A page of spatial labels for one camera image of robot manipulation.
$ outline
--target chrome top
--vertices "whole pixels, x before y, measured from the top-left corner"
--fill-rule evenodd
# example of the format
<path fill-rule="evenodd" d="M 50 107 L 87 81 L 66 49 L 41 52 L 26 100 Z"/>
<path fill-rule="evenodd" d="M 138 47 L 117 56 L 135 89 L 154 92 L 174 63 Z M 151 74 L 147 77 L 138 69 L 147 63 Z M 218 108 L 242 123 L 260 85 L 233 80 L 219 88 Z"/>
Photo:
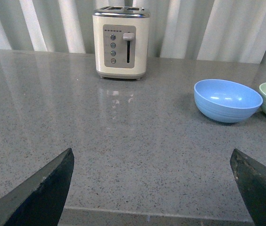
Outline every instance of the chrome top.
<path fill-rule="evenodd" d="M 94 10 L 93 15 L 123 18 L 148 18 L 150 17 L 150 11 L 141 7 L 106 6 Z"/>

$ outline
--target blue bowl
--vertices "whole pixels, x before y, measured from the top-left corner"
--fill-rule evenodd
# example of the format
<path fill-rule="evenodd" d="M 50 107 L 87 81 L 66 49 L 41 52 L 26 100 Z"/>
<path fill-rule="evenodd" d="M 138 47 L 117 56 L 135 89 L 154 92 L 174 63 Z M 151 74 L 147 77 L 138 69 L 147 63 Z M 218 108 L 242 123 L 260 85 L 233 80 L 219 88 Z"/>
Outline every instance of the blue bowl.
<path fill-rule="evenodd" d="M 253 89 L 233 81 L 207 79 L 194 86 L 198 109 L 220 122 L 239 122 L 249 118 L 262 105 L 263 99 Z"/>

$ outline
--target curtain fold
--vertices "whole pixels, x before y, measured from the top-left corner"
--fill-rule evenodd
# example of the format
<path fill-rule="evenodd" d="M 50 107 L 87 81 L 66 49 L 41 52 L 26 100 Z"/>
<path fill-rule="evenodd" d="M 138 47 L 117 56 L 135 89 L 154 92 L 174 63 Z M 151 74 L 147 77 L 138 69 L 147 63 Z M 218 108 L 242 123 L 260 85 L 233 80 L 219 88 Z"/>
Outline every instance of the curtain fold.
<path fill-rule="evenodd" d="M 0 0 L 0 49 L 94 53 L 104 6 L 150 10 L 150 57 L 266 63 L 266 0 Z"/>

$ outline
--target speckled stone countertop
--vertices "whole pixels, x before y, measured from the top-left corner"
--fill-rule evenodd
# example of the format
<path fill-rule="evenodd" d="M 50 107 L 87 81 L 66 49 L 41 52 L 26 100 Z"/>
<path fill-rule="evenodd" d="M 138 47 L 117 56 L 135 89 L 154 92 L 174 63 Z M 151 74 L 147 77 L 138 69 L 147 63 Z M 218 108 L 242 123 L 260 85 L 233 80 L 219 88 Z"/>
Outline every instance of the speckled stone countertop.
<path fill-rule="evenodd" d="M 71 147 L 68 210 L 251 222 L 229 160 L 266 165 L 266 115 L 210 120 L 193 97 L 209 78 L 258 90 L 266 65 L 149 58 L 119 81 L 94 55 L 0 50 L 0 197 Z"/>

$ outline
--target toaster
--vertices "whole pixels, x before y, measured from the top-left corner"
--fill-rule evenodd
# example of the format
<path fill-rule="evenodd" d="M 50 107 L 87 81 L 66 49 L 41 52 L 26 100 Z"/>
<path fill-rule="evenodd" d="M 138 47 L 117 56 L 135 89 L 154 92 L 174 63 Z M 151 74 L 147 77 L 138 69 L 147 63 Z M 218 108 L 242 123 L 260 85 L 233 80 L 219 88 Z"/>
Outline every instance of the toaster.
<path fill-rule="evenodd" d="M 92 18 L 98 74 L 139 80 L 147 69 L 149 10 L 107 6 L 96 9 Z"/>

